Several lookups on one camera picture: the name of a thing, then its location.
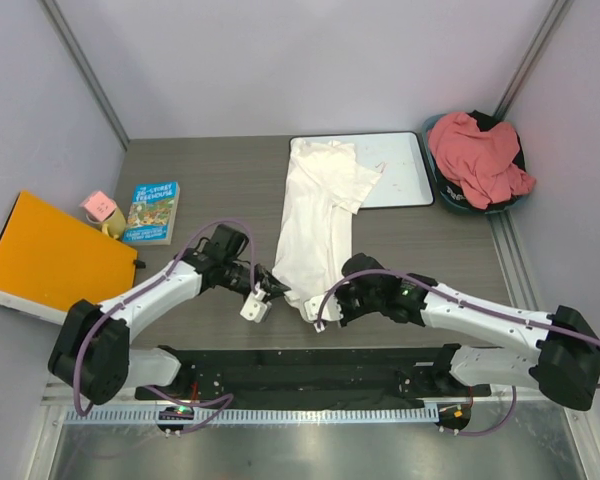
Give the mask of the blue treehouse book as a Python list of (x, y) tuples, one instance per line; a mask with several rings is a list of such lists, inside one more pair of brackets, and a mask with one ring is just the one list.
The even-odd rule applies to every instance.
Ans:
[(180, 187), (175, 181), (138, 185), (122, 242), (135, 246), (170, 245), (179, 196)]

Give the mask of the white t-shirt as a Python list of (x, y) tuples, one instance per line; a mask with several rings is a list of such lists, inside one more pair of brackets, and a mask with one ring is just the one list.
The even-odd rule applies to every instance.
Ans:
[(357, 162), (355, 146), (290, 143), (273, 275), (289, 287), (287, 303), (309, 322), (305, 303), (342, 278), (352, 255), (352, 219), (381, 174)]

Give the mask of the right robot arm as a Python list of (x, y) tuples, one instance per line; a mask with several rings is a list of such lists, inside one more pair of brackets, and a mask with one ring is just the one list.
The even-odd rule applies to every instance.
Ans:
[(600, 389), (600, 339), (576, 309), (516, 309), (459, 292), (435, 279), (384, 268), (359, 253), (334, 289), (339, 322), (379, 313), (395, 323), (459, 332), (486, 347), (455, 347), (431, 371), (437, 391), (498, 384), (535, 389), (572, 410), (588, 411)]

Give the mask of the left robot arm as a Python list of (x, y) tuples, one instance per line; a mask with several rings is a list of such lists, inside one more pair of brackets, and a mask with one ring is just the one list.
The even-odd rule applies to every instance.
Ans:
[(247, 233), (216, 223), (209, 238), (194, 237), (163, 269), (127, 292), (98, 304), (82, 299), (70, 307), (47, 367), (71, 387), (79, 414), (87, 412), (83, 399), (103, 405), (127, 388), (173, 399), (190, 394), (195, 373), (181, 353), (131, 346), (180, 304), (220, 287), (243, 298), (242, 318), (264, 320), (272, 300), (289, 288), (264, 266), (242, 260), (249, 241)]

